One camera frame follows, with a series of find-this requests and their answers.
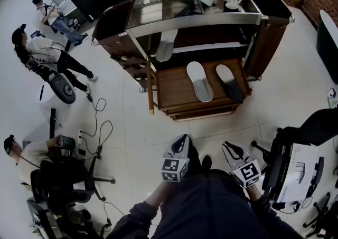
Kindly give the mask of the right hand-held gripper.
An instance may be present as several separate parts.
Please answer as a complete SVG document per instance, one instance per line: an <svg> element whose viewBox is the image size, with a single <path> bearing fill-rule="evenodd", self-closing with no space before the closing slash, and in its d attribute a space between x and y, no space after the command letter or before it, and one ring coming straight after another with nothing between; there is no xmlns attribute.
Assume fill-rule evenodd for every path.
<svg viewBox="0 0 338 239"><path fill-rule="evenodd" d="M249 155L247 146L235 141L225 141L222 151L230 165L230 174L242 188L259 181L261 170L258 161Z"/></svg>

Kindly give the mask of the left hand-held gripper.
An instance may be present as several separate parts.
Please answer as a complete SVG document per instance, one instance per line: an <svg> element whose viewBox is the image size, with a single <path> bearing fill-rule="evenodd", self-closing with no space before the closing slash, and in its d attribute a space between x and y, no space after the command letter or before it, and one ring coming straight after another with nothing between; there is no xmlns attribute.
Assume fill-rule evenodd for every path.
<svg viewBox="0 0 338 239"><path fill-rule="evenodd" d="M180 182L186 175L190 162L188 157L190 143L189 135L180 135L171 145L172 152L163 153L161 169L163 181Z"/></svg>

